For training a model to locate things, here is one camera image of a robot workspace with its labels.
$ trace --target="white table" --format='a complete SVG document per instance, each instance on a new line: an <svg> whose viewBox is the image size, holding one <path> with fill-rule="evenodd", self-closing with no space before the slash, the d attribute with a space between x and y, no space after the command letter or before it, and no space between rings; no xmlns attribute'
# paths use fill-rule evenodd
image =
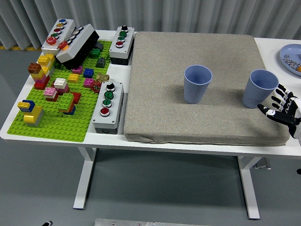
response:
<svg viewBox="0 0 301 226"><path fill-rule="evenodd" d="M97 31L101 40L112 40L115 31ZM301 44L301 40L278 40L255 38L261 53L262 59L267 70L273 72L279 82L286 88L301 97L301 77L292 74L281 65L278 56L280 49L288 44ZM250 219L259 219L256 197L254 193L250 167L256 164L262 157L279 158L298 158L301 159L301 147L298 140L290 138L285 146L278 147L254 147L254 146L230 146L230 145L188 145L188 144L144 144L139 142L129 142L123 135L123 124L125 117L125 107L127 103L127 93L129 89L131 66L110 65L108 72L110 81L118 81L124 84L125 101L120 119L119 133L117 135L97 134L92 123L90 123L85 140L82 143L52 140L45 138L25 137L7 134L11 123L17 115L19 109L17 103L26 99L34 85L34 81L29 76L20 95L18 96L12 110L10 111L1 131L0 136L8 141L15 143L28 143L40 145L59 145L78 147L85 158L82 174L79 181L75 202L73 208L83 209L86 201L86 194L89 186L90 176L94 164L96 148L122 149L122 150L140 150L157 152L179 152L179 153L198 153L214 155L232 155L238 157L240 174L245 192L247 211Z"/></svg>

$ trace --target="control panel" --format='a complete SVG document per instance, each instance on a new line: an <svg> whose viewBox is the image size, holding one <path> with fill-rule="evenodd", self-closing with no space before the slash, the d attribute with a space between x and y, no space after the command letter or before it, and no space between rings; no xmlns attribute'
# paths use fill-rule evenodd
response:
<svg viewBox="0 0 301 226"><path fill-rule="evenodd" d="M97 133L118 133L123 97L124 91L121 82L102 82L92 116L92 123Z"/></svg>
<svg viewBox="0 0 301 226"><path fill-rule="evenodd" d="M62 51L57 54L56 58L61 63L72 60L94 31L91 24L78 27L66 42L60 43L59 48Z"/></svg>
<svg viewBox="0 0 301 226"><path fill-rule="evenodd" d="M74 20L58 19L42 46L42 52L44 55L49 53L56 56L61 51L58 45L62 41L67 40L73 33L74 29Z"/></svg>
<svg viewBox="0 0 301 226"><path fill-rule="evenodd" d="M110 47L112 64L128 65L133 50L135 29L133 27L119 26Z"/></svg>

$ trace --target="yellow tape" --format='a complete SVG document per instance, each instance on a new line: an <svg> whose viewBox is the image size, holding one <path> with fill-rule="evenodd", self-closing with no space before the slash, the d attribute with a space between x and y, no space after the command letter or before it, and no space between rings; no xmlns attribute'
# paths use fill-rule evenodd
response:
<svg viewBox="0 0 301 226"><path fill-rule="evenodd" d="M13 46L9 50L21 50L21 49L18 46ZM27 47L24 50L26 50L26 51L42 51L41 48L35 49L34 47Z"/></svg>

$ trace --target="table leg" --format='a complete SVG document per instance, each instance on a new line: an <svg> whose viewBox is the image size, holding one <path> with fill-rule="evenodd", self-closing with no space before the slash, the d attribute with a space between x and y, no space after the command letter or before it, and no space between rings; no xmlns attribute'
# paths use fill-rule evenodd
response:
<svg viewBox="0 0 301 226"><path fill-rule="evenodd" d="M255 191L251 178L250 168L255 165L261 157L244 157L238 156L238 164L240 170L240 176L243 183L246 208L248 211L249 219L257 220L260 219L259 211L257 207L257 201L255 197Z"/></svg>
<svg viewBox="0 0 301 226"><path fill-rule="evenodd" d="M85 147L78 147L78 148L82 156L85 158L85 162L84 162L83 170L81 172L79 187L76 192L73 208L77 210L82 210L84 209L85 202L86 202L86 195L89 188L89 182L90 182L91 172L93 169L96 148L85 148Z"/></svg>

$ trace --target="plastic cup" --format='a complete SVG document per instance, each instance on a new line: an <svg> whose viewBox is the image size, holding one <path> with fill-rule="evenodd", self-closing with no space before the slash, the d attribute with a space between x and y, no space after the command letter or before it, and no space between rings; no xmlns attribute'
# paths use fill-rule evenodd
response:
<svg viewBox="0 0 301 226"><path fill-rule="evenodd" d="M202 65L191 65L184 72L184 99L197 104L212 80L212 72Z"/></svg>
<svg viewBox="0 0 301 226"><path fill-rule="evenodd" d="M243 95L243 104L256 108L277 88L279 80L272 72L258 69L251 72Z"/></svg>

